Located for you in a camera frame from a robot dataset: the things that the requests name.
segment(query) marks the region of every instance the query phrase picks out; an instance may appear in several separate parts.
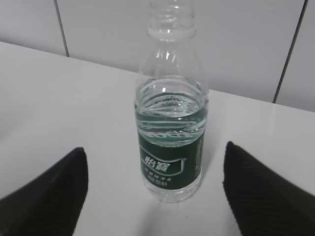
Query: tile grout line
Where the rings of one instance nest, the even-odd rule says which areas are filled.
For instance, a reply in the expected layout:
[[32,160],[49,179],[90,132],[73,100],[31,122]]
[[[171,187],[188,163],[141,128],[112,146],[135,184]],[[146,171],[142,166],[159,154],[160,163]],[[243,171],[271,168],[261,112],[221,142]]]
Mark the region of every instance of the tile grout line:
[[276,101],[277,101],[277,98],[278,98],[278,95],[279,95],[279,92],[280,92],[280,89],[281,89],[281,85],[282,85],[282,82],[284,80],[284,76],[285,76],[285,73],[286,73],[286,69],[287,69],[287,66],[289,64],[292,52],[293,52],[293,48],[294,48],[294,45],[295,45],[295,42],[296,42],[296,38],[297,38],[297,36],[299,34],[299,30],[300,30],[300,27],[301,27],[301,24],[302,24],[302,21],[303,21],[303,17],[304,17],[304,13],[305,13],[308,1],[309,0],[304,0],[304,4],[303,4],[303,7],[302,7],[301,15],[300,15],[299,21],[297,23],[297,26],[295,28],[294,36],[293,36],[293,39],[292,39],[292,42],[291,42],[291,45],[290,45],[290,48],[289,48],[289,52],[287,54],[287,57],[286,57],[286,60],[285,60],[285,63],[284,63],[284,67],[283,67],[283,70],[282,70],[282,73],[281,73],[281,76],[280,76],[280,80],[279,80],[279,83],[278,83],[278,86],[277,86],[277,90],[276,90],[276,93],[275,93],[275,96],[274,96],[274,99],[273,99],[272,103],[276,103]]
[[59,22],[59,26],[60,26],[61,36],[63,38],[63,45],[64,45],[64,50],[65,50],[65,55],[67,57],[69,57],[68,46],[67,46],[67,42],[65,40],[65,35],[64,35],[64,30],[63,30],[63,23],[61,22],[61,16],[60,16],[60,11],[59,11],[57,0],[54,0],[54,3],[55,3],[57,18],[58,18],[58,22]]

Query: plastic bottle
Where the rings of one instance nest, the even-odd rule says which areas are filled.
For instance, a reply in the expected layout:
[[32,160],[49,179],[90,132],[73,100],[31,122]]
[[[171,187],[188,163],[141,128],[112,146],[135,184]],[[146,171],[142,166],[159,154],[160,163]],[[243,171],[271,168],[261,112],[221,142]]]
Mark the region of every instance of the plastic bottle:
[[191,0],[151,0],[152,47],[135,89],[143,180],[164,202],[188,198],[201,177],[208,83],[192,46],[196,35]]

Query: clear plastic bottle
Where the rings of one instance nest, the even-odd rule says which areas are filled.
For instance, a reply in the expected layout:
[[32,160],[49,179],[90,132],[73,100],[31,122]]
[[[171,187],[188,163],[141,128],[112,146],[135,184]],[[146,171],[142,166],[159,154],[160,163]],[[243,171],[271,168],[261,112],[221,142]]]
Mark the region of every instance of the clear plastic bottle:
[[192,46],[191,0],[151,0],[152,47],[139,69],[135,115],[143,180],[164,202],[188,198],[201,177],[208,83]]

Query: white tile wall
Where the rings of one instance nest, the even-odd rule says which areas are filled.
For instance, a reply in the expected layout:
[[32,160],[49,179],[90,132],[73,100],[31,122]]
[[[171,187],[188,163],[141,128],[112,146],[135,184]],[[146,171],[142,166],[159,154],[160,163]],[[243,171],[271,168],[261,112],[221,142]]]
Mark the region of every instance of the white tile wall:
[[1,0],[0,41],[65,55],[53,0]]
[[315,112],[315,1],[310,0],[277,103]]
[[[210,88],[272,101],[303,0],[195,0]],[[58,0],[71,57],[137,71],[146,0]]]

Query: bottle neck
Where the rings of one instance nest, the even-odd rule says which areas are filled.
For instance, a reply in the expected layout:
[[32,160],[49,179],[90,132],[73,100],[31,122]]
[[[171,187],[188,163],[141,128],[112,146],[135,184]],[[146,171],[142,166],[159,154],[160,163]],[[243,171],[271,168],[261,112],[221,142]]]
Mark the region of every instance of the bottle neck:
[[157,31],[148,27],[148,36],[160,41],[182,41],[193,38],[197,33],[196,27],[192,27],[183,31]]

